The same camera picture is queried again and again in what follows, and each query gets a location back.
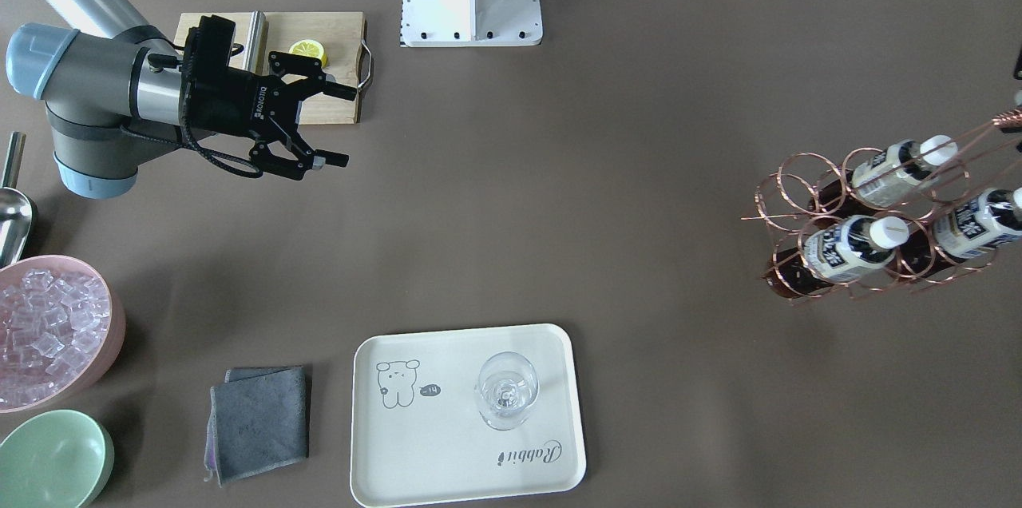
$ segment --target robotic arm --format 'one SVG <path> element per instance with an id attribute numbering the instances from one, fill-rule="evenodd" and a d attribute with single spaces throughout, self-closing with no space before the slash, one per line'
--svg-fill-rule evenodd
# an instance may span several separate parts
<path id="1" fill-rule="evenodd" d="M 202 17 L 179 56 L 127 0 L 46 1 L 73 29 L 19 28 L 7 49 L 7 79 L 16 92 L 45 101 L 54 159 L 77 194 L 124 194 L 138 166 L 176 148 L 243 177 L 300 180 L 308 170 L 347 165 L 347 155 L 316 150 L 297 132 L 304 99 L 358 94 L 330 82 L 317 59 L 274 52 L 271 75 L 253 75 L 228 66 L 234 24 L 222 17 Z M 285 75 L 304 79 L 285 83 Z M 198 144 L 214 133 L 252 140 L 248 157 Z M 293 158 L 274 155 L 274 143 Z"/>

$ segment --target white bottle cap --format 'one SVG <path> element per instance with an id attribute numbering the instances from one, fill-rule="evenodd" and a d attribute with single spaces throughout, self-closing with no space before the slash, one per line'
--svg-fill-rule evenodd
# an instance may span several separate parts
<path id="1" fill-rule="evenodd" d="M 919 145 L 923 161 L 934 167 L 940 167 L 943 163 L 949 161 L 954 155 L 958 154 L 958 143 L 950 143 L 949 140 L 951 137 L 946 136 L 946 134 L 937 134 L 937 136 L 923 141 L 923 144 Z"/>
<path id="2" fill-rule="evenodd" d="M 890 250 L 909 239 L 909 225 L 897 217 L 877 218 L 870 225 L 870 239 L 880 248 Z"/>

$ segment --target bear drawing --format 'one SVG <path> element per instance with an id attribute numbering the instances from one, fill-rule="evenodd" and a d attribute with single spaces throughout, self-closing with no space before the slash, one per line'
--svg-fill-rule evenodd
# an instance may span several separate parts
<path id="1" fill-rule="evenodd" d="M 415 369 L 419 361 L 396 361 L 376 365 L 376 383 L 380 385 L 383 406 L 408 407 L 415 399 Z"/>

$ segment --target scoop handle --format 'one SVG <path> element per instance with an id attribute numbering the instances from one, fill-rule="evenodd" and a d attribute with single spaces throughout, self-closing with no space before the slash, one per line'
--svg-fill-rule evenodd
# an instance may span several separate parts
<path id="1" fill-rule="evenodd" d="M 3 177 L 0 177 L 0 184 L 4 188 L 15 188 L 17 185 L 17 173 L 21 170 L 21 152 L 25 151 L 25 134 L 15 130 L 10 134 L 10 143 L 7 144 L 7 159 L 3 165 Z"/>

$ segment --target wooden cutting board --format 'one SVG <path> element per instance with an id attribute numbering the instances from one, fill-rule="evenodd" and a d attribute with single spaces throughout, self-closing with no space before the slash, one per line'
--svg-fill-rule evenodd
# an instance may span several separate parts
<path id="1" fill-rule="evenodd" d="M 234 42 L 248 42 L 248 31 L 252 13 L 182 13 L 174 42 L 184 45 L 188 29 L 198 27 L 203 14 L 217 14 L 234 20 Z M 266 13 L 264 34 L 257 35 L 259 63 L 257 75 L 267 75 L 266 57 L 272 50 L 287 53 L 291 45 L 303 39 L 316 39 L 323 43 L 327 54 L 327 64 L 323 71 L 334 76 L 337 82 L 346 86 L 358 86 L 362 64 L 362 39 L 365 39 L 366 17 L 364 13 Z M 231 66 L 242 67 L 244 54 L 231 59 Z M 359 122 L 362 96 L 355 100 L 334 99 L 324 94 L 310 97 L 301 103 L 298 125 L 354 125 Z"/>

